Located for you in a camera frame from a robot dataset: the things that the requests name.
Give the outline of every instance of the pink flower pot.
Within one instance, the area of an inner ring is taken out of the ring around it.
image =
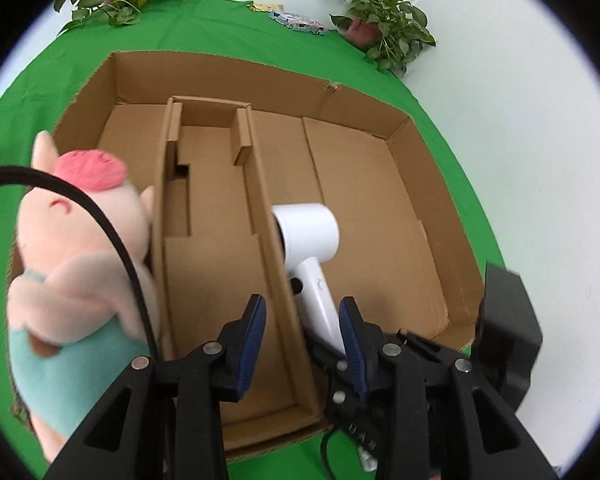
[[[344,37],[360,50],[368,50],[380,40],[382,33],[377,23],[365,23],[360,18],[354,18]]]

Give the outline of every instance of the teal plush shirt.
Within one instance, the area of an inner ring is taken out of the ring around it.
[[[58,354],[35,354],[25,330],[9,330],[9,356],[16,388],[26,406],[53,430],[69,437],[145,343],[130,339],[118,317]]]

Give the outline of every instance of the green table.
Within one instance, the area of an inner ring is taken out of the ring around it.
[[[481,270],[502,257],[480,203],[439,131],[409,90],[390,73],[379,73],[337,32],[324,37],[292,32],[251,12],[244,2],[167,0],[147,4],[139,25],[112,29],[99,23],[62,35],[14,81],[0,99],[0,164],[30,161],[36,133],[53,129],[64,108],[115,50],[179,50],[236,57],[339,82],[408,113],[436,159]],[[4,334],[4,298],[18,202],[22,189],[0,189],[0,426],[35,474],[46,463],[35,437],[10,414],[12,401]],[[233,479],[323,479],[320,437],[230,465]],[[330,443],[339,479],[371,478],[343,435]]]

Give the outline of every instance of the metal screw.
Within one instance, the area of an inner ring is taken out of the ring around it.
[[[222,351],[222,345],[218,341],[210,341],[202,347],[207,355],[219,354]]]
[[[382,347],[382,352],[384,352],[384,355],[395,357],[402,352],[402,349],[395,343],[387,343]]]
[[[457,359],[456,370],[462,373],[470,372],[472,370],[471,361],[469,361],[469,359]]]
[[[336,404],[342,404],[344,402],[344,399],[347,398],[347,394],[345,392],[338,390],[337,392],[335,392],[333,394],[333,397],[331,397],[331,398],[333,399],[333,402],[335,402]]]
[[[149,365],[149,358],[144,357],[143,355],[138,356],[136,358],[134,358],[133,361],[131,361],[131,367],[134,370],[142,370],[144,368],[147,368]]]

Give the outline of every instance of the pink plush pig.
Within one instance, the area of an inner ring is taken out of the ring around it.
[[[142,264],[153,188],[138,196],[110,153],[59,156],[46,132],[36,137],[31,165],[79,187],[104,211],[134,260],[157,335],[155,285]],[[101,394],[148,348],[122,262],[83,208],[35,188],[20,203],[16,241],[25,270],[8,293],[11,371],[52,462]]]

